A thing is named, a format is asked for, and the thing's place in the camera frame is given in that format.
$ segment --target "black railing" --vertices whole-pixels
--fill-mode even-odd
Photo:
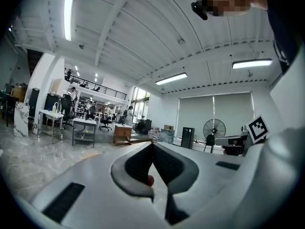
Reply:
[[[86,89],[90,89],[90,90],[96,91],[98,93],[102,93],[102,94],[109,95],[109,96],[112,96],[112,97],[117,97],[117,98],[120,98],[120,99],[123,99],[123,100],[126,99],[127,94],[121,93],[121,92],[116,91],[114,89],[111,89],[111,88],[102,86],[100,84],[84,80],[84,79],[76,77],[76,76],[71,75],[69,79],[67,77],[68,77],[68,75],[65,74],[65,80],[69,81],[73,85],[80,86],[80,87],[83,87],[83,88],[86,88]]]

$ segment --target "marble floor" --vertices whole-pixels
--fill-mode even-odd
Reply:
[[[6,127],[0,120],[0,157],[1,173],[10,187],[12,193],[20,195],[28,202],[56,176],[82,159],[110,152],[123,146],[114,146],[110,138],[104,142],[92,144],[77,144],[72,146],[71,139],[56,140],[52,145],[51,137],[46,134],[37,136],[29,132],[29,137],[15,137],[13,125]],[[154,177],[153,185],[157,211],[164,216],[167,186],[162,181],[156,168],[152,165],[149,174]]]

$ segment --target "rectangular light panel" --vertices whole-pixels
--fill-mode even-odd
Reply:
[[[63,23],[66,40],[71,41],[72,10],[74,0],[65,0],[63,8]]]
[[[162,84],[165,84],[165,83],[168,83],[168,82],[177,81],[177,80],[180,80],[180,79],[183,79],[183,78],[186,78],[186,77],[187,77],[187,74],[186,73],[182,73],[182,74],[174,75],[174,76],[165,78],[163,80],[157,81],[156,84],[157,85],[162,85]]]
[[[233,63],[233,69],[257,67],[257,66],[269,66],[271,64],[272,64],[272,59],[239,61]]]

